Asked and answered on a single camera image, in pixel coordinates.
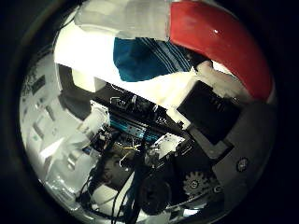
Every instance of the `blue striped cloth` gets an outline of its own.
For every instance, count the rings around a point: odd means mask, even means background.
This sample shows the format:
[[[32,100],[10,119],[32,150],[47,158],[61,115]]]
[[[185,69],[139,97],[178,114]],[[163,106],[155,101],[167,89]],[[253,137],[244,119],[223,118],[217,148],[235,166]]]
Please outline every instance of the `blue striped cloth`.
[[[115,38],[113,61],[121,80],[137,82],[176,72],[189,72],[184,49],[150,38]]]

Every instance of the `red cover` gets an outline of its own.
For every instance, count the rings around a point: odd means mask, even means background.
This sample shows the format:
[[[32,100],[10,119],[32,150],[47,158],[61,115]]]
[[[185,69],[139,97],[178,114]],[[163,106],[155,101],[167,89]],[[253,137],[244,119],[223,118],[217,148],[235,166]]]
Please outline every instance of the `red cover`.
[[[172,3],[170,41],[222,63],[255,99],[267,100],[272,78],[252,36],[234,16],[203,2]]]

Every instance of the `gear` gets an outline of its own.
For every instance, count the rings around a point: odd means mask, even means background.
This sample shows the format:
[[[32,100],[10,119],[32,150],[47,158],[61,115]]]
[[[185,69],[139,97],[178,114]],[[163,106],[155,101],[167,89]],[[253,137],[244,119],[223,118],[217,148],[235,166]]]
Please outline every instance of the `gear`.
[[[198,195],[209,187],[208,180],[199,172],[190,172],[183,183],[185,193],[191,196]]]

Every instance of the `black panel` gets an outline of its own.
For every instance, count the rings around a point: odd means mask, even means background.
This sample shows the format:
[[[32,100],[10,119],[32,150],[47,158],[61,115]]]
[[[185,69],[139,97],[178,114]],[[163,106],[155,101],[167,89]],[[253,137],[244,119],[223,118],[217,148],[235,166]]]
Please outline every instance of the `black panel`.
[[[112,115],[112,117],[118,118],[120,120],[126,120],[125,121],[126,123],[127,122],[134,123],[140,129],[144,127],[160,134],[172,133],[174,135],[181,136],[180,133],[170,129],[167,126],[160,125],[159,123],[150,121],[148,119],[140,118],[137,114],[130,113],[125,109],[122,109],[116,105],[111,105],[98,97],[94,98],[94,101],[108,107],[109,113]]]
[[[208,85],[198,81],[179,106],[178,112],[216,144],[231,130],[240,110],[230,101],[217,96]]]

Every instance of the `screw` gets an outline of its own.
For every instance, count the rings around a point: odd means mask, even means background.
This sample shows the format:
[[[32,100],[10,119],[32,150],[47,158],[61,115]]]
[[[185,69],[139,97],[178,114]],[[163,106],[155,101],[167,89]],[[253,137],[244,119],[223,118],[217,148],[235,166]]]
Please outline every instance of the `screw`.
[[[191,187],[192,189],[197,189],[197,188],[198,188],[198,182],[197,182],[196,180],[193,180],[193,182],[191,182],[190,187]]]
[[[242,158],[241,160],[238,161],[236,165],[236,170],[238,172],[244,172],[247,170],[248,166],[249,166],[249,159]]]
[[[58,130],[56,129],[56,128],[54,128],[53,130],[52,130],[52,134],[55,136],[56,135],[56,133],[58,132]]]
[[[184,125],[184,123],[183,123],[183,121],[181,121],[181,120],[179,120],[178,121],[178,123],[177,123],[177,125],[179,126],[179,128],[183,128],[183,125]]]

